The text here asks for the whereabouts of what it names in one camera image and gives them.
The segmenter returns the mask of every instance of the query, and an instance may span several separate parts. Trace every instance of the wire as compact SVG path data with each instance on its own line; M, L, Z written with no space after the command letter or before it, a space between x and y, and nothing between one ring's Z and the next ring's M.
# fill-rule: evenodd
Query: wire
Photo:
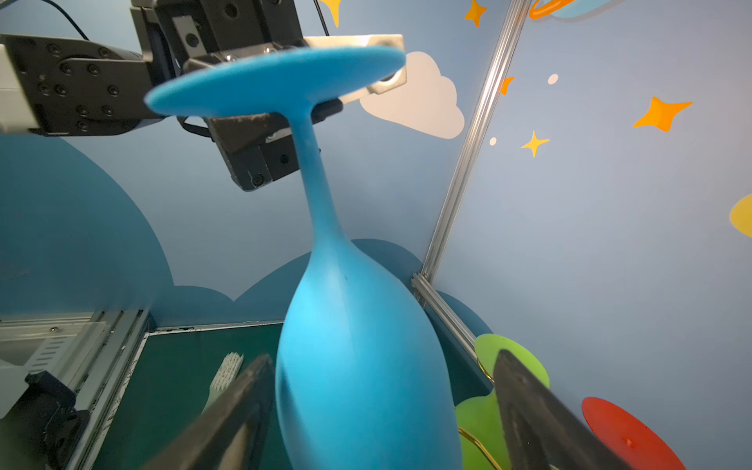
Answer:
M76 31L78 31L78 34L80 34L81 37L84 38L84 39L86 39L87 41L89 40L89 38L86 37L86 35L83 33L83 31L81 31L81 28L78 27L78 25L76 24L76 22L73 21L73 18L71 18L71 15L69 15L65 10L63 10L60 5L58 5L57 3L53 2L52 0L42 0L42 1L44 3L48 3L48 4L52 5L52 6L54 6L55 8L57 8L57 10L60 13L62 13L62 15L70 22L70 24L72 24L73 27L76 28ZM15 2L16 2L16 0L4 0L4 1L0 0L0 10L3 9L3 8L5 8L5 7L10 6L11 4L13 4Z
M324 22L324 14L321 13L321 5L319 5L319 0L314 0L314 5L316 5L316 11L319 12L319 20L321 20L321 26L323 26L324 28L324 34L328 36L329 30L326 28L326 23Z

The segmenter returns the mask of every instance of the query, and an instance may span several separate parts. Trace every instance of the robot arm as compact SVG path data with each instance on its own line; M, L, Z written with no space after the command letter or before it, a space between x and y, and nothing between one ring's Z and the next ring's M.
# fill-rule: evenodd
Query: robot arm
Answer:
M184 73L296 47L389 45L401 35L304 38L294 2L279 0L132 0L142 54L81 39L0 35L0 132L46 136L117 135L164 116L144 95ZM348 102L407 81L392 77L320 103L318 123ZM289 126L280 114L206 119L178 117L188 132L210 137L232 179L252 191L298 170Z

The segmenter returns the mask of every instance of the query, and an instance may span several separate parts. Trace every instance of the orange star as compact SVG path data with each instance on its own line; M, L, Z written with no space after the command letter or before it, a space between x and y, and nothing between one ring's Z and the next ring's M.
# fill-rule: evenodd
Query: orange star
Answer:
M509 87L509 84L512 83L512 80L514 80L514 77L505 78L504 83L499 87L499 93L506 95L507 88Z
M475 23L476 28L481 27L481 15L486 13L486 10L488 8L483 8L475 0L472 0L472 6L470 7L470 11L465 15L466 20L472 20L473 23Z
M532 132L532 139L530 139L530 142L528 142L527 144L524 144L520 148L529 148L530 150L532 150L532 158L535 158L535 155L538 153L538 147L540 147L542 144L545 144L549 140L551 140L551 139L547 138L547 139L541 140L541 139L537 138L535 136L535 131L533 131Z
M671 105L660 101L654 96L653 101L650 102L650 109L647 110L647 114L635 123L635 127L655 126L664 132L668 132L671 130L674 117L691 105L692 102Z

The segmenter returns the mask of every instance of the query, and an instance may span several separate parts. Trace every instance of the red disc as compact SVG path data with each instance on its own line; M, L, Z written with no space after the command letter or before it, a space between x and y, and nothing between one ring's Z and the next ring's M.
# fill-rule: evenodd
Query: red disc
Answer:
M593 434L635 470L687 470L658 434L613 403L588 397L582 414Z

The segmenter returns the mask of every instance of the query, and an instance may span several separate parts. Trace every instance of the white cloud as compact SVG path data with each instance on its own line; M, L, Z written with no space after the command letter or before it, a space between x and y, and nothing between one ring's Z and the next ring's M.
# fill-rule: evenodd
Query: white cloud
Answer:
M465 128L457 107L452 80L441 76L438 65L424 52L411 52L408 82L383 95L360 99L363 109L381 119L441 138L455 138Z

